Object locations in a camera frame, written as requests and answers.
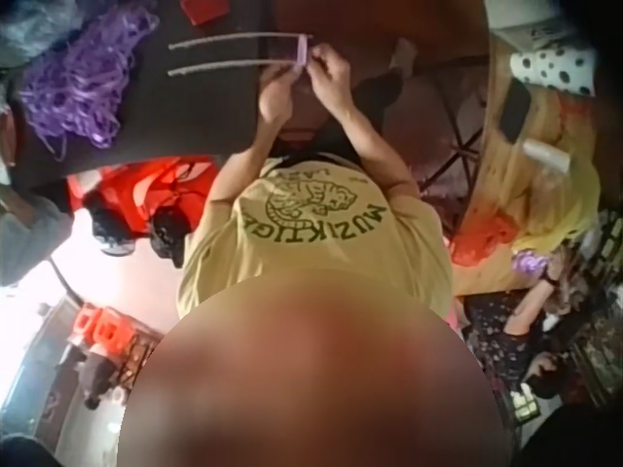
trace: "hand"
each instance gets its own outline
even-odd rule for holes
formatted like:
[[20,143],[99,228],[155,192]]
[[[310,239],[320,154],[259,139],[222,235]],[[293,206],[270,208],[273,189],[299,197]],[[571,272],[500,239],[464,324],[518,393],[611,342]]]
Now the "hand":
[[338,121],[354,108],[350,65],[331,46],[320,44],[311,49],[307,69],[313,92]]
[[555,372],[557,370],[556,357],[550,352],[541,352],[534,357],[528,367],[528,376],[542,376],[543,372]]
[[269,66],[260,77],[260,117],[269,125],[282,127],[292,117],[292,85],[301,69]]

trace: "white stick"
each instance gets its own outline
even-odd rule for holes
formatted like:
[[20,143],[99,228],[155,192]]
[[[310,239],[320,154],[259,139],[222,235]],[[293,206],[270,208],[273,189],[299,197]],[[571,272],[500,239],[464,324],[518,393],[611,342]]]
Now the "white stick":
[[252,39],[254,37],[299,37],[301,34],[294,32],[235,32],[233,34],[223,34],[220,36],[201,37],[200,39],[191,39],[190,41],[178,42],[177,44],[169,44],[168,49],[188,49],[189,47],[198,46],[200,44],[208,44],[210,42],[232,41],[235,39]]
[[168,76],[188,75],[189,73],[198,73],[200,71],[221,70],[223,68],[240,68],[242,66],[261,66],[261,65],[295,65],[296,60],[227,60],[214,61],[210,63],[202,63],[200,65],[184,66],[174,70],[168,70]]

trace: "white tube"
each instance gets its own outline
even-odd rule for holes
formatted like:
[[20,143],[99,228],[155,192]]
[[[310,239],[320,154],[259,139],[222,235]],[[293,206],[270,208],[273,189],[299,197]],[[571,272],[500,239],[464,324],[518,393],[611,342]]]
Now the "white tube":
[[567,173],[571,162],[571,157],[565,151],[550,146],[549,144],[527,139],[523,144],[524,153],[529,158],[541,162],[550,168],[561,173]]
[[242,66],[261,66],[261,65],[296,65],[296,60],[227,60],[202,63],[200,65],[184,66],[174,70],[168,70],[168,76],[188,75],[200,71],[221,70],[224,68],[240,68]]
[[233,34],[222,34],[220,36],[201,37],[200,39],[191,39],[190,41],[178,42],[177,44],[169,44],[168,49],[188,49],[189,47],[198,46],[200,44],[208,44],[210,42],[233,41],[236,39],[253,39],[256,37],[299,37],[301,35],[295,32],[235,32]]

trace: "red stool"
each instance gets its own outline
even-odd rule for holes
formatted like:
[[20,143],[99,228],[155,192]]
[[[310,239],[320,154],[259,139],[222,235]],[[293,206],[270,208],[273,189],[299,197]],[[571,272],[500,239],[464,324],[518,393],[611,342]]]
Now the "red stool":
[[74,326],[71,330],[72,336],[69,341],[79,347],[91,347],[94,343],[93,334],[101,313],[101,308],[92,304],[84,304],[74,320]]
[[108,355],[120,358],[135,334],[131,319],[112,308],[105,308],[97,322],[94,340],[106,349]]

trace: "purple rubber band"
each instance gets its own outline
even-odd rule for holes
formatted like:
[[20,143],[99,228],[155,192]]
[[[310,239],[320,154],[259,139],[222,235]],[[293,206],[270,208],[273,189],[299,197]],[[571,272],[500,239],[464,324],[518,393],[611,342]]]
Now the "purple rubber band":
[[67,133],[109,148],[121,124],[115,117],[133,66],[132,50],[159,24],[146,2],[115,6],[95,19],[66,50],[42,56],[25,74],[19,93],[25,117],[46,147],[65,157]]
[[307,34],[299,35],[299,45],[296,54],[296,64],[300,67],[305,67],[308,64],[308,36]]
[[548,256],[539,255],[532,249],[518,251],[513,256],[513,270],[534,277],[540,277],[548,264]]

